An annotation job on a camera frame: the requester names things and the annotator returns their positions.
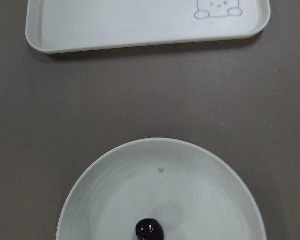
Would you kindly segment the cream round plate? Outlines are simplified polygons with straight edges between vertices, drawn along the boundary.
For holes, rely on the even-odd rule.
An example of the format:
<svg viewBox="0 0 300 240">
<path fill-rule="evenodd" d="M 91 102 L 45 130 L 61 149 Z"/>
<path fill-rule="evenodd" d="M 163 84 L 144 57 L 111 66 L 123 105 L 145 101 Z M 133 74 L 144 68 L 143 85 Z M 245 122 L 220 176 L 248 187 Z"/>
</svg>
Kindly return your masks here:
<svg viewBox="0 0 300 240">
<path fill-rule="evenodd" d="M 194 144 L 147 138 L 96 160 L 70 191 L 58 240 L 135 240 L 155 219 L 167 240 L 265 240 L 258 205 L 238 174 Z"/>
</svg>

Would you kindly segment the dark red cherry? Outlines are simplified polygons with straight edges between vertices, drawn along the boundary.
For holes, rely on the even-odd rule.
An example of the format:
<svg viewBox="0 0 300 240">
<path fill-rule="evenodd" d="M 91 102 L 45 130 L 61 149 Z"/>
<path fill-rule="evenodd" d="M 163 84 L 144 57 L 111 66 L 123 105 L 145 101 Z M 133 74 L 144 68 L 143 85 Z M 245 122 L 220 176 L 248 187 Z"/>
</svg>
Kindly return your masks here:
<svg viewBox="0 0 300 240">
<path fill-rule="evenodd" d="M 165 233 L 161 224 L 153 218 L 140 220 L 135 227 L 138 240 L 164 240 Z"/>
</svg>

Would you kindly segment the cream rabbit tray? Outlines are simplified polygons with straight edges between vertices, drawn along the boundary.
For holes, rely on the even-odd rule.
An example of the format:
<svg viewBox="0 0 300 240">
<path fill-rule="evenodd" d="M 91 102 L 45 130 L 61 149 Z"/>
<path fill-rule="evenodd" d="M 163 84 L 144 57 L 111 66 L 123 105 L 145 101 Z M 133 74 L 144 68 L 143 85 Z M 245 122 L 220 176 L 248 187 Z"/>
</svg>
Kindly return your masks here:
<svg viewBox="0 0 300 240">
<path fill-rule="evenodd" d="M 268 0 L 30 0 L 25 36 L 45 54 L 247 39 Z"/>
</svg>

